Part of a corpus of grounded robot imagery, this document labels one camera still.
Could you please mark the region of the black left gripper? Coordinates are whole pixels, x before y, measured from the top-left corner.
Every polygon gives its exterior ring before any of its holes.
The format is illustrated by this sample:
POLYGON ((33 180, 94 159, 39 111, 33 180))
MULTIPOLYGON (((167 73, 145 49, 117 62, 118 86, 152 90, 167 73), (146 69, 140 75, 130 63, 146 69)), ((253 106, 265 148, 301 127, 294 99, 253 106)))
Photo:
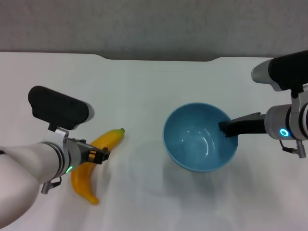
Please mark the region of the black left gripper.
POLYGON ((79 140, 69 139, 69 154, 71 166, 77 167, 85 162, 101 165, 109 159, 110 151, 107 147, 103 149, 93 148, 79 140))

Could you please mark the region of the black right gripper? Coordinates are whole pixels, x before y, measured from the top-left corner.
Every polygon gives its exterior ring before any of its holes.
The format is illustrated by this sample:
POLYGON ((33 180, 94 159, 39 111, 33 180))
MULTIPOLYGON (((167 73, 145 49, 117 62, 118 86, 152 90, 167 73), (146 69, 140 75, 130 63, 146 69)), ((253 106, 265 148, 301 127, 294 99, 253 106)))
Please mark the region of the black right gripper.
POLYGON ((227 138, 242 134, 267 133, 265 128, 265 115, 260 112, 233 119, 232 122, 219 122, 218 125, 220 131, 222 131, 227 138))

